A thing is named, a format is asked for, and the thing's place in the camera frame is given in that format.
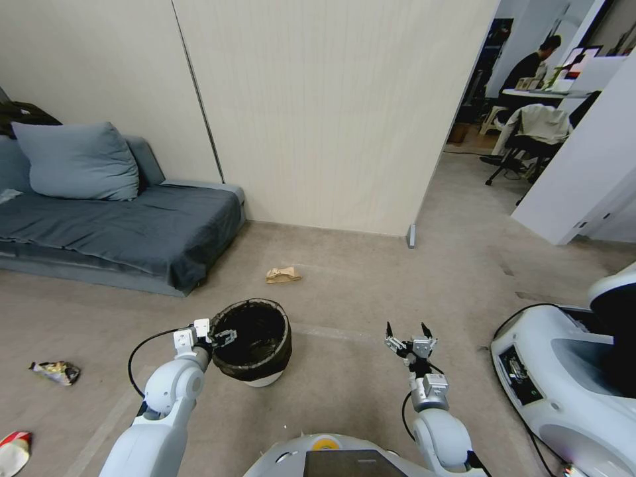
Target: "gray sofa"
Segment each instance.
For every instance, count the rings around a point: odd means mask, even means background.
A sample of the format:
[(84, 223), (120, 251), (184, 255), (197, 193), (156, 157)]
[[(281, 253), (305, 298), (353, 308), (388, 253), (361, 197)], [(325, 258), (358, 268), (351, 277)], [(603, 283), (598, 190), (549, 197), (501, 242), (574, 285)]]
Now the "gray sofa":
[(245, 222), (228, 184), (166, 181), (148, 143), (125, 136), (140, 189), (132, 201), (56, 199), (28, 186), (28, 159), (0, 136), (0, 268), (186, 296)]

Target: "black cable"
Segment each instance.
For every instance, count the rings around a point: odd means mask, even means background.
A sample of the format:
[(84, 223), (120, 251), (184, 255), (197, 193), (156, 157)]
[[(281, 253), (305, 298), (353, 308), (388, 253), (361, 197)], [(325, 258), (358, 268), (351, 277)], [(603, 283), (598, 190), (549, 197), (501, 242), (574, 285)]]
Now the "black cable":
[(499, 332), (502, 330), (503, 327), (505, 327), (508, 324), (508, 322), (510, 320), (512, 320), (517, 315), (519, 315), (522, 311), (525, 311), (527, 309), (534, 308), (534, 307), (537, 307), (537, 306), (553, 306), (553, 307), (556, 307), (556, 308), (560, 309), (560, 307), (558, 305), (555, 305), (553, 303), (535, 303), (534, 305), (528, 305), (527, 307), (523, 307), (520, 310), (515, 311), (515, 313), (511, 317), (509, 317), (501, 325), (499, 325), (499, 328), (496, 329), (495, 334), (492, 335), (492, 340), (495, 341), (495, 339), (497, 338), (497, 335), (499, 334)]
[(439, 374), (444, 374), (444, 372), (438, 368), (437, 366), (435, 366), (432, 362), (428, 361), (429, 366), (432, 367), (435, 371), (437, 371)]
[(535, 447), (535, 451), (537, 451), (537, 455), (541, 459), (541, 464), (543, 464), (545, 471), (548, 473), (550, 477), (557, 477), (556, 475), (553, 474), (552, 470), (550, 470), (550, 468), (548, 467), (548, 463), (545, 462), (545, 459), (543, 458), (543, 454), (541, 454), (541, 451), (539, 450), (539, 446), (537, 445), (537, 438), (535, 437), (534, 432), (532, 432), (532, 430), (528, 427), (528, 424), (523, 423), (523, 425), (525, 426), (525, 430), (528, 432), (528, 435), (530, 436), (532, 445)]
[(511, 172), (511, 170), (510, 170), (510, 169), (507, 169), (507, 170), (503, 173), (503, 176), (504, 176), (506, 179), (508, 179), (508, 180), (521, 180), (521, 175), (519, 174), (519, 172), (512, 171), (512, 172), (514, 172), (515, 174), (517, 174), (517, 177), (515, 177), (515, 178), (509, 178), (509, 177), (508, 177), (508, 172)]
[(483, 152), (459, 152), (459, 151), (447, 151), (445, 149), (442, 149), (442, 152), (444, 152), (445, 154), (472, 154), (473, 156), (483, 156), (484, 153)]
[(180, 329), (181, 328), (175, 328), (175, 329), (172, 329), (172, 330), (162, 331), (161, 333), (157, 333), (156, 335), (152, 335), (150, 338), (144, 339), (141, 343), (139, 343), (138, 345), (135, 346), (134, 350), (132, 350), (131, 356), (128, 358), (128, 379), (131, 381), (131, 384), (134, 387), (134, 390), (137, 391), (137, 394), (140, 395), (142, 398), (145, 397), (145, 396), (141, 392), (141, 390), (139, 389), (137, 384), (134, 382), (134, 378), (133, 378), (133, 357), (134, 357), (134, 354), (139, 350), (139, 348), (141, 348), (143, 345), (145, 345), (148, 341), (153, 340), (155, 338), (158, 338), (160, 336), (169, 335), (170, 333), (175, 333), (176, 331), (179, 331)]
[[(526, 307), (523, 307), (520, 310), (516, 311), (511, 317), (507, 318), (501, 325), (499, 325), (499, 327), (495, 330), (495, 333), (492, 335), (492, 340), (495, 341), (495, 339), (497, 338), (497, 336), (499, 335), (499, 332), (503, 329), (503, 327), (505, 327), (510, 322), (510, 320), (512, 320), (517, 315), (519, 315), (522, 311), (525, 311), (529, 308), (538, 307), (538, 306), (553, 306), (553, 307), (561, 309), (560, 306), (555, 305), (554, 303), (535, 303), (534, 305), (528, 305)], [(534, 435), (532, 430), (528, 427), (528, 424), (524, 422), (523, 426), (525, 427), (526, 432), (528, 432), (528, 435), (530, 436), (530, 440), (532, 441), (532, 444), (535, 447), (535, 451), (537, 451), (537, 455), (539, 456), (539, 459), (541, 459), (541, 463), (543, 464), (545, 471), (550, 477), (557, 477), (553, 474), (552, 470), (550, 470), (547, 462), (545, 462), (545, 459), (543, 458), (543, 454), (541, 453), (541, 450), (539, 449), (539, 446), (537, 445), (536, 436)]]
[(410, 397), (411, 397), (411, 392), (409, 391), (409, 393), (404, 398), (404, 401), (402, 401), (402, 423), (404, 424), (404, 429), (406, 429), (406, 431), (409, 433), (409, 436), (411, 437), (411, 439), (415, 441), (415, 436), (411, 432), (411, 429), (409, 429), (409, 425), (406, 423), (406, 417), (404, 417), (404, 410), (406, 408), (406, 403), (409, 401)]

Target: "black chair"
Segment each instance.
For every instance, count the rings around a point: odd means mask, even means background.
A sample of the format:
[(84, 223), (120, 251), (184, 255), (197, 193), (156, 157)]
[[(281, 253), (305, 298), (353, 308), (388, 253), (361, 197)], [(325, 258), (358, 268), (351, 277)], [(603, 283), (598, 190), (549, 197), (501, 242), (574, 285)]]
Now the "black chair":
[(487, 186), (492, 186), (492, 180), (497, 177), (503, 170), (516, 170), (514, 167), (518, 164), (519, 160), (516, 158), (521, 151), (525, 151), (530, 155), (530, 159), (536, 158), (537, 162), (534, 165), (532, 176), (528, 179), (531, 184), (539, 178), (541, 170), (552, 159), (559, 148), (560, 144), (547, 144), (536, 139), (532, 139), (528, 136), (517, 136), (517, 130), (511, 134), (510, 139), (506, 141), (505, 147), (508, 149), (503, 157), (499, 168), (488, 178), (486, 181)]
[[(594, 91), (585, 99), (585, 101), (579, 104), (579, 106), (572, 112), (572, 114), (570, 114), (570, 124), (573, 128), (578, 126), (578, 124), (583, 119), (583, 116), (585, 116), (588, 110), (592, 107), (600, 94), (601, 91)], [(508, 148), (508, 152), (500, 162), (499, 168), (486, 181), (487, 186), (492, 185), (492, 180), (497, 177), (502, 170), (515, 171), (516, 168), (514, 166), (518, 164), (518, 160), (516, 159), (516, 157), (521, 151), (528, 152), (530, 154), (530, 159), (537, 158), (537, 162), (534, 165), (533, 173), (528, 179), (528, 182), (530, 184), (535, 183), (541, 175), (541, 172), (543, 171), (545, 166), (552, 160), (552, 158), (561, 148), (562, 143), (546, 144), (545, 142), (541, 142), (527, 136), (517, 136), (520, 126), (521, 121), (517, 123), (515, 130), (510, 135), (508, 141), (506, 141), (505, 147)], [(519, 205), (521, 200), (523, 200), (523, 197), (517, 202), (517, 205)]]

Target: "man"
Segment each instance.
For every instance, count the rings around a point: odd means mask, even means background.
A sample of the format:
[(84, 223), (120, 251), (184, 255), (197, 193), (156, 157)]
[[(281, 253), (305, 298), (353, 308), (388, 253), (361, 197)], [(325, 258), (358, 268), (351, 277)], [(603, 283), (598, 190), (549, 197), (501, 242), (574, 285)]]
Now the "man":
[(534, 53), (530, 53), (524, 59), (522, 59), (517, 65), (510, 71), (510, 74), (503, 82), (501, 89), (499, 90), (499, 100), (497, 104), (500, 106), (506, 106), (508, 111), (501, 111), (497, 115), (497, 121), (502, 124), (512, 116), (517, 109), (528, 104), (527, 99), (520, 99), (510, 95), (503, 95), (502, 91), (505, 89), (514, 88), (521, 78), (538, 78), (543, 80), (546, 74), (547, 68), (543, 63), (550, 58), (550, 55), (561, 46), (560, 35), (549, 36)]
[[(499, 94), (502, 91), (509, 88), (514, 88), (521, 78), (535, 78), (537, 77), (537, 70), (541, 63), (550, 58), (550, 55), (561, 46), (560, 35), (554, 35), (548, 37), (544, 41), (539, 49), (534, 53), (530, 53), (524, 59), (522, 59), (517, 65), (510, 71), (510, 74), (503, 82), (502, 88), (499, 90)], [(543, 80), (545, 76), (545, 70), (540, 80)]]

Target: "wooden wall panel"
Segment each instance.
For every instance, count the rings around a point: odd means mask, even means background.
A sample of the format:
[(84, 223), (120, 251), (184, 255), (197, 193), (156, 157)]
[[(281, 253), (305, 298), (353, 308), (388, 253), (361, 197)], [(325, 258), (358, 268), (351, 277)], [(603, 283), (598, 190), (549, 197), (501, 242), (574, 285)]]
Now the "wooden wall panel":
[(63, 123), (145, 137), (168, 178), (220, 180), (170, 0), (3, 1), (0, 85)]
[(248, 217), (404, 235), (497, 0), (176, 0)]

